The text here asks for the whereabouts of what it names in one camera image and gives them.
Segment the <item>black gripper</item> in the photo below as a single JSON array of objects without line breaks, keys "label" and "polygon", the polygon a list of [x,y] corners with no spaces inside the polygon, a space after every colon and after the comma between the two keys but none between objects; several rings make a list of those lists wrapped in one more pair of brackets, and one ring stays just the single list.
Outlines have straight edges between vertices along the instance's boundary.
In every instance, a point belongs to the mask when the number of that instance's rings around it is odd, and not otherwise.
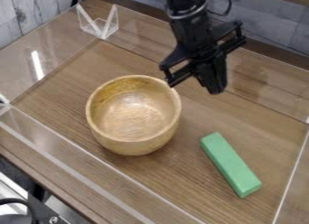
[{"label": "black gripper", "polygon": [[227,86],[227,55],[246,42],[239,20],[212,26],[204,4],[167,6],[170,27],[176,40],[172,52],[159,63],[167,85],[175,87],[195,77],[212,95]]}]

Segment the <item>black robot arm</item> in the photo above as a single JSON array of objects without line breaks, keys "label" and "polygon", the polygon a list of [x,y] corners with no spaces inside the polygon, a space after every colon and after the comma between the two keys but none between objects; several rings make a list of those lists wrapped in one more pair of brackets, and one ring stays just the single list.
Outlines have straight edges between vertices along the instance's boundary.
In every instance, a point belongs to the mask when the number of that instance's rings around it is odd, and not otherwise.
[{"label": "black robot arm", "polygon": [[195,77],[210,94],[228,84],[227,55],[244,43],[239,20],[211,25],[207,0],[164,0],[176,46],[159,63],[167,85],[175,87]]}]

